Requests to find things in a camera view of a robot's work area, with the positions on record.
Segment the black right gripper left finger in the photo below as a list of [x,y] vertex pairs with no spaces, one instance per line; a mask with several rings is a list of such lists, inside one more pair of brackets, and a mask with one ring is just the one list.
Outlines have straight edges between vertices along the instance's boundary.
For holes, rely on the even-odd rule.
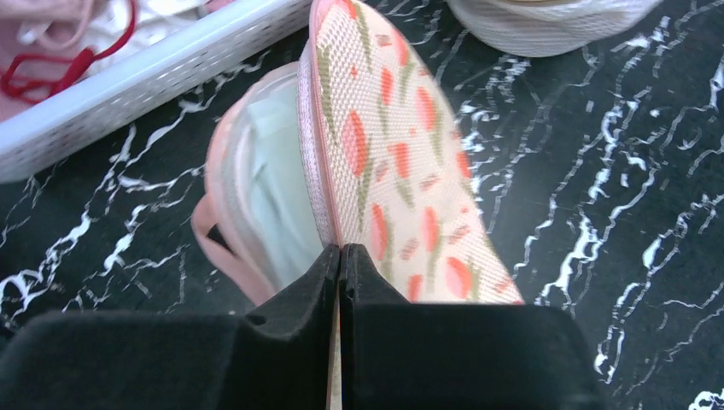
[[1,357],[4,409],[325,409],[341,252],[244,314],[48,313]]

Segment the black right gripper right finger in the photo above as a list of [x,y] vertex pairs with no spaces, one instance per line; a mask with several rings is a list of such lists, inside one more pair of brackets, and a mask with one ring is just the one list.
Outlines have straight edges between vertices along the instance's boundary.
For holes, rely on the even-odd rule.
[[554,307],[413,303],[342,250],[346,409],[602,409],[585,338]]

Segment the pink floral mesh laundry bag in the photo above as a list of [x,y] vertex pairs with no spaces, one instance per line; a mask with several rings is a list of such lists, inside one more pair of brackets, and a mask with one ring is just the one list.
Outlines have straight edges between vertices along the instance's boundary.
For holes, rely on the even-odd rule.
[[297,83],[302,166],[323,247],[356,243],[411,302],[519,304],[488,240],[454,114],[417,52],[360,1],[316,1],[297,62],[269,72],[221,118],[191,224],[206,257],[256,304],[280,290],[260,240],[236,227],[227,132],[267,85]]

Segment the white plastic laundry basket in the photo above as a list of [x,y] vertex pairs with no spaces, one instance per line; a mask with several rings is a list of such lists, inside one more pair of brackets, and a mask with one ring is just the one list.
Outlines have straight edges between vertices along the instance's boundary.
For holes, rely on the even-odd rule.
[[235,1],[1,124],[1,181],[83,149],[308,23],[308,1]]

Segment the round white mesh laundry bag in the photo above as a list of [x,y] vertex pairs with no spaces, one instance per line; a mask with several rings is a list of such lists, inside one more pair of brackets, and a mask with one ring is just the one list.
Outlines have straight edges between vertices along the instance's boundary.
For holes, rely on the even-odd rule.
[[472,35],[496,50],[524,57],[559,56],[636,25],[659,2],[498,1],[447,3]]

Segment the pink and white bras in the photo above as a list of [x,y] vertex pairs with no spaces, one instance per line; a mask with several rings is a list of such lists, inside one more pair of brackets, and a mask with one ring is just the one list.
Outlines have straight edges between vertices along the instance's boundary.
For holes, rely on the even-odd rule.
[[84,49],[100,54],[80,76],[92,76],[227,6],[226,1],[3,1],[1,69],[21,54],[11,85],[57,80]]

